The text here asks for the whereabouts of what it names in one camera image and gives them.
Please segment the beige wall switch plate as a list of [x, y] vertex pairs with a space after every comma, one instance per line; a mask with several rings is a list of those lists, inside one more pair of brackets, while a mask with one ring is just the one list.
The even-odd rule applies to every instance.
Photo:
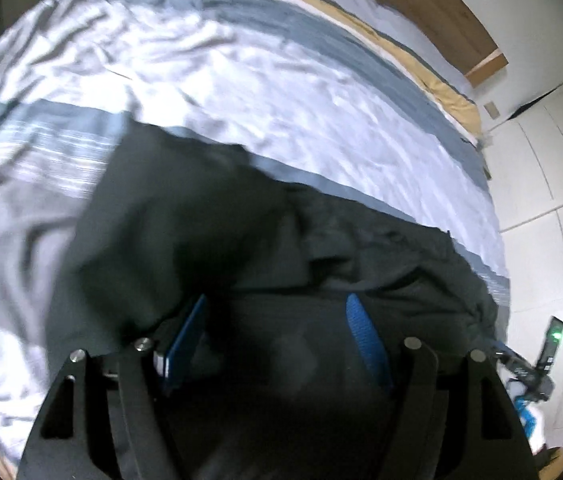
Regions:
[[501, 114], [499, 114], [499, 110], [497, 108], [497, 106], [495, 105], [494, 102], [487, 102], [483, 105], [484, 109], [487, 111], [487, 114], [489, 114], [489, 116], [492, 119], [496, 119], [499, 116], [501, 116]]

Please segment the light blue pillow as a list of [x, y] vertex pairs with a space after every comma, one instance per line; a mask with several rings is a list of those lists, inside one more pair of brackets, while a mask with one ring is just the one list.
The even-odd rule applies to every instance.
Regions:
[[389, 36], [409, 52], [416, 54], [439, 76], [469, 99], [473, 90], [468, 79], [453, 66], [433, 42], [409, 18], [398, 10], [384, 6], [377, 0], [328, 0], [340, 6], [370, 25], [378, 32]]

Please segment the black puffer jacket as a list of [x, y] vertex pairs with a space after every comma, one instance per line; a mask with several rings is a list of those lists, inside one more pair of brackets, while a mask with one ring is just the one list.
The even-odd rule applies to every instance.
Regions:
[[204, 336], [164, 412], [176, 477], [401, 479], [349, 295], [387, 350], [413, 336], [460, 358], [495, 331], [496, 304], [449, 235], [276, 181], [238, 145], [137, 125], [59, 268], [48, 365], [129, 349], [204, 298]]

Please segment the wooden headboard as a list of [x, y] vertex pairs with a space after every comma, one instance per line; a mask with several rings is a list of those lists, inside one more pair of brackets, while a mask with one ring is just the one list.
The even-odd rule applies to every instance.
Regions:
[[378, 1], [414, 22], [472, 87], [508, 65], [501, 48], [463, 0]]

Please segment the striped duvet cover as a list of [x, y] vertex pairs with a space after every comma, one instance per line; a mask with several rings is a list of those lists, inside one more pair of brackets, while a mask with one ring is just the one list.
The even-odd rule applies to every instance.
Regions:
[[479, 112], [328, 0], [41, 0], [0, 36], [0, 469], [47, 392], [42, 324], [76, 219], [125, 132], [239, 144], [270, 176], [452, 236], [510, 282]]

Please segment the white wardrobe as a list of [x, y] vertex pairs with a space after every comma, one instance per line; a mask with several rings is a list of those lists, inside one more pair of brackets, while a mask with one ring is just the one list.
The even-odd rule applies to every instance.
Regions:
[[[508, 343], [529, 360], [553, 316], [563, 321], [563, 85], [492, 131], [484, 152], [511, 284]], [[563, 339], [544, 406], [563, 439]]]

